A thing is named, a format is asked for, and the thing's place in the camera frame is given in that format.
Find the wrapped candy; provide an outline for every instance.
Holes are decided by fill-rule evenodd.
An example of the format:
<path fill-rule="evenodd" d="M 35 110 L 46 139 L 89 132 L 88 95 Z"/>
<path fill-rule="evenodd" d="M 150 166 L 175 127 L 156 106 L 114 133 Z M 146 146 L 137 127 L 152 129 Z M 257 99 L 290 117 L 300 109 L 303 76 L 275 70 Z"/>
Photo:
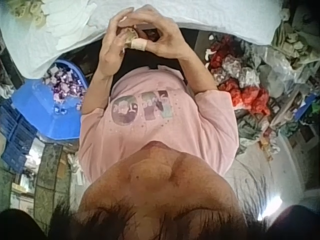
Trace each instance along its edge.
<path fill-rule="evenodd" d="M 63 104 L 68 97 L 79 98 L 80 103 L 77 103 L 75 108 L 81 109 L 83 97 L 86 89 L 79 77 L 69 67 L 51 67 L 43 77 L 43 83 L 49 85 L 53 92 L 53 100 L 56 104 Z M 54 107 L 56 114 L 67 114 L 66 109 Z"/>

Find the light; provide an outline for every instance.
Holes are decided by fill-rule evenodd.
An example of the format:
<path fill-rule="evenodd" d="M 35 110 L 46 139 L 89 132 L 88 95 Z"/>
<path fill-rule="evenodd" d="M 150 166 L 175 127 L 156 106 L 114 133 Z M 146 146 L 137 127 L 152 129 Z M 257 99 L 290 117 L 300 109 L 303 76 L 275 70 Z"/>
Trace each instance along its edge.
<path fill-rule="evenodd" d="M 265 217 L 268 217 L 272 214 L 274 214 L 281 206 L 282 199 L 280 196 L 275 196 L 271 199 L 271 201 L 268 202 L 266 205 L 266 208 L 262 214 L 259 214 L 258 221 L 262 221 Z"/>

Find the white cloth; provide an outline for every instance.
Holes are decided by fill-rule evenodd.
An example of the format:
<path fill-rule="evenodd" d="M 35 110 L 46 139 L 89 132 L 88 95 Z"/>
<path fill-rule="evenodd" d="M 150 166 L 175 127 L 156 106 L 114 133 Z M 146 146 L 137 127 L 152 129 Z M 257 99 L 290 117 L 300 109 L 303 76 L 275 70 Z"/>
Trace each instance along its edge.
<path fill-rule="evenodd" d="M 58 56 L 101 38 L 109 19 L 127 7 L 140 8 L 151 4 L 163 15 L 173 18 L 182 28 L 233 34 L 258 45 L 268 45 L 281 22 L 282 6 L 282 0 L 89 0 L 88 4 L 92 3 L 97 8 L 87 25 L 96 29 L 84 39 L 82 34 L 74 36 L 74 39 L 78 38 L 77 42 L 57 50 L 59 38 L 47 32 L 46 27 L 38 29 L 32 24 L 22 24 L 9 14 L 4 1 L 1 1 L 2 36 L 24 77 L 41 78 Z"/>

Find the bandage on finger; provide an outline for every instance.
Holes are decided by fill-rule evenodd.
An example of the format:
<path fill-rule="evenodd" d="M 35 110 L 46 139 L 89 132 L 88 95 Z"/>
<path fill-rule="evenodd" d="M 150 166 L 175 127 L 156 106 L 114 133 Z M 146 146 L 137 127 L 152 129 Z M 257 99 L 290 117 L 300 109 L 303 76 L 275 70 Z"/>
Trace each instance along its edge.
<path fill-rule="evenodd" d="M 135 38 L 131 41 L 131 49 L 136 49 L 140 51 L 145 51 L 147 46 L 148 40 L 143 38 Z"/>

